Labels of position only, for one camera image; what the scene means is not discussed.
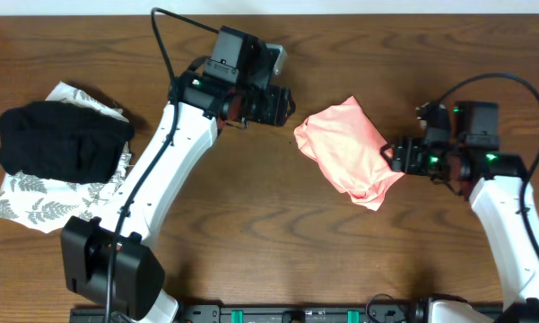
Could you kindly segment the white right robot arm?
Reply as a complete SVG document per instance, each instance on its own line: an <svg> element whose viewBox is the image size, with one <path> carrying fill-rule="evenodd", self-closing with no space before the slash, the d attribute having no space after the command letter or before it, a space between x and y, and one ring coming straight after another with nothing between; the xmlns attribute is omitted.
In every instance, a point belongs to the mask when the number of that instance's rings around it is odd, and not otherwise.
<svg viewBox="0 0 539 323"><path fill-rule="evenodd" d="M500 152L499 107L459 101L452 110L427 102L416 110L423 136L380 150L389 167L457 183L480 221L499 274L499 322L539 322L539 217L520 156Z"/></svg>

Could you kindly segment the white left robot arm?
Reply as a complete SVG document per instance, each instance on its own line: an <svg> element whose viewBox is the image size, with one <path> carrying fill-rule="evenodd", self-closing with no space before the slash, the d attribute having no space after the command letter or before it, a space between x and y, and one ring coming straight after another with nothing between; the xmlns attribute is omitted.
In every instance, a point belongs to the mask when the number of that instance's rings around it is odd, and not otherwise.
<svg viewBox="0 0 539 323"><path fill-rule="evenodd" d="M164 288L154 255L161 226L190 171L233 122L284 125L291 91L272 84L287 54L281 45L230 27L213 53L176 77L151 142L117 193L91 219L70 218L61 232L67 288L91 306L73 322L172 322L179 304Z"/></svg>

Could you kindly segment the pink cloth garment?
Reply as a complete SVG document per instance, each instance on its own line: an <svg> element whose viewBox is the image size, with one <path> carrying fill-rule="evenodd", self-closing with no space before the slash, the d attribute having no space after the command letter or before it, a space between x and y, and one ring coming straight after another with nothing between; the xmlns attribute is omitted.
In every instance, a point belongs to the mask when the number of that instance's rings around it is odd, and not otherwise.
<svg viewBox="0 0 539 323"><path fill-rule="evenodd" d="M404 175L391 170L381 155L387 141L353 96L307 117L294 129L294 137L338 192L369 210L377 211Z"/></svg>

